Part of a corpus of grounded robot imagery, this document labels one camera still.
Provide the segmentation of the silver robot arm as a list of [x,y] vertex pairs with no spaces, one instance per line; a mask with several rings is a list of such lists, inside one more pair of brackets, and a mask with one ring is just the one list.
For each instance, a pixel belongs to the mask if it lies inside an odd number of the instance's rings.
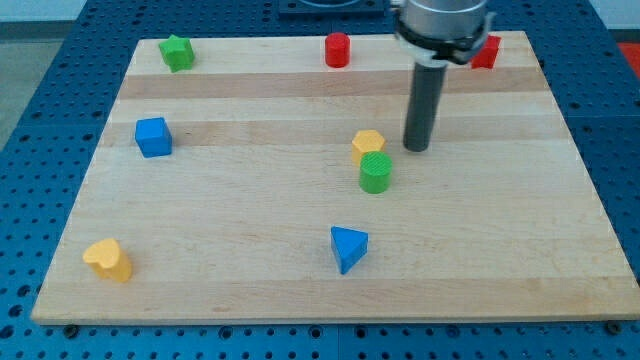
[[487,0],[406,0],[395,37],[421,66],[465,65],[484,47],[494,17]]

